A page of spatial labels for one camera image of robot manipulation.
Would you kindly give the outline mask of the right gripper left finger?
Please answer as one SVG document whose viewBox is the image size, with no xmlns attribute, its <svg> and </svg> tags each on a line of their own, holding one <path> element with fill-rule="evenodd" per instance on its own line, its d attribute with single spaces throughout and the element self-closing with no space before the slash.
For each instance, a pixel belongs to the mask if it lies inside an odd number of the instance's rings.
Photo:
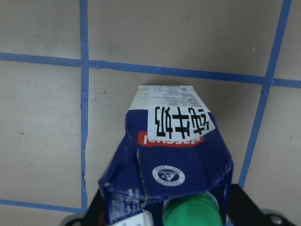
<svg viewBox="0 0 301 226">
<path fill-rule="evenodd" d="M 97 190 L 85 213 L 72 214 L 61 221 L 62 226 L 106 226 L 104 201 Z"/>
</svg>

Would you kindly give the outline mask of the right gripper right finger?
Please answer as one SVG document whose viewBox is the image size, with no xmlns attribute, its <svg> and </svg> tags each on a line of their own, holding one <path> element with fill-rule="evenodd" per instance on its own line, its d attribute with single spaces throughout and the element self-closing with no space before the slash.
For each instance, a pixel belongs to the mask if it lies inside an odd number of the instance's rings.
<svg viewBox="0 0 301 226">
<path fill-rule="evenodd" d="M 282 214 L 262 211 L 239 184 L 231 185 L 227 214 L 233 226 L 295 225 Z"/>
</svg>

